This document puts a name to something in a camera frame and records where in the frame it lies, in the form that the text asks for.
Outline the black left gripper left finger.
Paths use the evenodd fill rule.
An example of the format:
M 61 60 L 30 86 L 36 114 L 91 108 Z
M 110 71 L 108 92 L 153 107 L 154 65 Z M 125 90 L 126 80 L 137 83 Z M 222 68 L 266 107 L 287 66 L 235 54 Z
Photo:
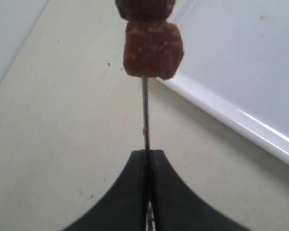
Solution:
M 144 231 L 148 204 L 146 157 L 133 151 L 106 194 L 65 231 Z

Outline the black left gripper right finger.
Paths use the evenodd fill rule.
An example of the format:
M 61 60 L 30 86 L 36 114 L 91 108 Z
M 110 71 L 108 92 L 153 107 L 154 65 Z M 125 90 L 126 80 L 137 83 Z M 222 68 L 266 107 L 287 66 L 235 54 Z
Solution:
M 176 173 L 162 150 L 152 150 L 149 158 L 156 230 L 248 230 L 197 196 Z

